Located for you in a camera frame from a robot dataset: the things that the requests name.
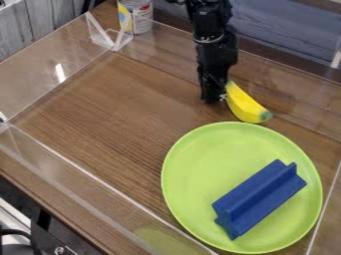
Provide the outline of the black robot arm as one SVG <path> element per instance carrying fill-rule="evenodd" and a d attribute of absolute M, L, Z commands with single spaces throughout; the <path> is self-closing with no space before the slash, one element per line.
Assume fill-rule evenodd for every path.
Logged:
<path fill-rule="evenodd" d="M 238 39 L 227 22 L 233 16 L 229 0 L 167 0 L 186 7 L 197 52 L 201 98 L 219 101 L 229 81 L 227 72 L 238 61 Z"/>

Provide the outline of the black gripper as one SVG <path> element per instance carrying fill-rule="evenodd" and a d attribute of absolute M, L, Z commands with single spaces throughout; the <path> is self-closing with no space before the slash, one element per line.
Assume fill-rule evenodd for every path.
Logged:
<path fill-rule="evenodd" d="M 226 93 L 227 71 L 238 61 L 237 36 L 230 30 L 192 33 L 197 52 L 197 73 L 201 86 L 201 99 L 218 102 Z"/>

